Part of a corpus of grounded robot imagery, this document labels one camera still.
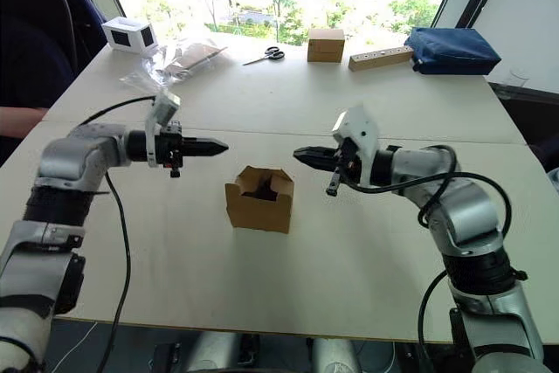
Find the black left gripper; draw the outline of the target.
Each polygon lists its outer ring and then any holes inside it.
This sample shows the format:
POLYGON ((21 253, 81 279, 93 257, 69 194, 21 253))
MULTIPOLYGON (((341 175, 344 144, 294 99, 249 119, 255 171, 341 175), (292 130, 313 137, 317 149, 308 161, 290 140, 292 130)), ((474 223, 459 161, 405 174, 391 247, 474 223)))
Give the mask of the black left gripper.
POLYGON ((179 121, 170 121, 156 136, 156 162, 170 170, 171 178, 180 177, 183 156, 209 157, 220 155, 228 149, 226 143, 215 138, 183 138, 182 125, 179 121))

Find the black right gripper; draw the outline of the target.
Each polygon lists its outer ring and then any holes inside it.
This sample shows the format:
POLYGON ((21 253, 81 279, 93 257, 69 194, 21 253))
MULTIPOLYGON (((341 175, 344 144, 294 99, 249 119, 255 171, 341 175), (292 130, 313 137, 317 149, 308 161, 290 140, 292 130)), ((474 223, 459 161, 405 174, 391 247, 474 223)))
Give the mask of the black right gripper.
POLYGON ((306 146, 296 149, 293 157, 312 169, 333 170, 326 194, 336 197, 342 184, 352 190, 358 190, 361 164, 355 164, 355 161, 359 160, 357 151, 358 147, 353 140, 344 139, 337 150, 322 146, 306 146))

